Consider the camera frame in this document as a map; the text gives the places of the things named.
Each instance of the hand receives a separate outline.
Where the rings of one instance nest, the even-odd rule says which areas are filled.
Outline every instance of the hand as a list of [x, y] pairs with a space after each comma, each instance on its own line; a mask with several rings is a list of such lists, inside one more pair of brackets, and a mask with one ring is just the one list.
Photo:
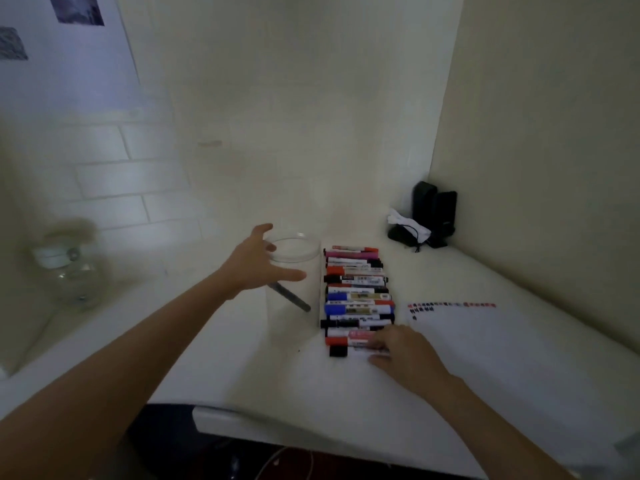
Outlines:
[[253, 228], [249, 237], [237, 245], [231, 256], [220, 266], [219, 273], [234, 287], [234, 296], [242, 290], [251, 290], [276, 281], [302, 281], [307, 277], [299, 269], [274, 266], [267, 251], [276, 246], [263, 240], [264, 233], [273, 229], [272, 224], [261, 224]]
[[429, 341], [405, 325], [384, 327], [370, 339], [368, 346], [388, 348], [389, 357], [372, 355], [369, 362], [429, 403], [453, 377]]

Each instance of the poster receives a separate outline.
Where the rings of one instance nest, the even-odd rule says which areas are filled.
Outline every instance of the poster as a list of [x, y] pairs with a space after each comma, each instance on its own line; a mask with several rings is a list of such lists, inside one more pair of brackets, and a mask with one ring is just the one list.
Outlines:
[[116, 0], [0, 0], [0, 116], [142, 103]]

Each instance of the row of markers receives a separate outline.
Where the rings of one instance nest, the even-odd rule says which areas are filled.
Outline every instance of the row of markers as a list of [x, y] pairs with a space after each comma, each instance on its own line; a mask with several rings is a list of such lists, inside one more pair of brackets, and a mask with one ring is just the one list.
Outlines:
[[324, 258], [326, 318], [320, 327], [329, 355], [369, 355], [372, 351], [365, 346], [371, 336], [396, 321], [396, 304], [378, 249], [332, 246], [324, 250]]

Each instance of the white desk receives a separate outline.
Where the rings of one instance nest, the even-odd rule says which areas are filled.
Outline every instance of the white desk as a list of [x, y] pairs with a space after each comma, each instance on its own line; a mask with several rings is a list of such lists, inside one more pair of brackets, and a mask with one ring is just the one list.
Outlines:
[[[425, 248], [415, 254], [383, 237], [369, 237], [366, 242], [342, 239], [340, 243], [380, 248], [389, 286], [399, 305], [437, 299], [491, 301], [520, 309], [539, 336], [550, 347], [560, 348], [597, 392], [594, 420], [606, 419], [607, 437], [593, 440], [611, 443], [640, 429], [640, 358], [628, 349], [452, 248]], [[123, 295], [110, 309], [0, 384], [0, 416], [204, 275], [203, 271], [172, 276]], [[269, 421], [261, 425], [277, 422], [295, 427], [296, 432], [303, 430], [303, 436], [305, 431], [312, 433], [309, 437], [324, 438], [347, 454], [484, 477], [462, 441], [427, 404], [363, 360], [329, 358], [323, 342], [318, 331], [306, 343], [292, 344], [288, 349], [272, 347], [264, 291], [244, 292], [225, 304], [204, 327], [151, 402], [240, 411]], [[474, 377], [465, 379], [473, 387]], [[585, 459], [585, 452], [593, 446], [591, 438], [576, 440], [554, 411], [545, 410], [545, 404], [512, 401], [490, 381], [477, 392], [558, 460], [565, 464], [593, 460]], [[233, 424], [233, 420], [227, 421], [225, 429], [212, 420], [209, 432], [260, 436], [247, 433], [252, 427], [247, 430], [244, 423]], [[560, 445], [556, 441], [559, 435], [566, 437]], [[307, 440], [300, 440], [300, 446]]]

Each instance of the white tissue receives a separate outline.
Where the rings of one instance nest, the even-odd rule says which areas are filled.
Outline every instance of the white tissue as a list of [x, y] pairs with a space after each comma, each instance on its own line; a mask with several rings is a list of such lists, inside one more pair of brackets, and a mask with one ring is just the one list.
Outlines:
[[404, 226], [418, 240], [418, 244], [422, 244], [431, 235], [431, 231], [427, 227], [421, 226], [413, 219], [402, 217], [395, 209], [389, 211], [387, 222]]

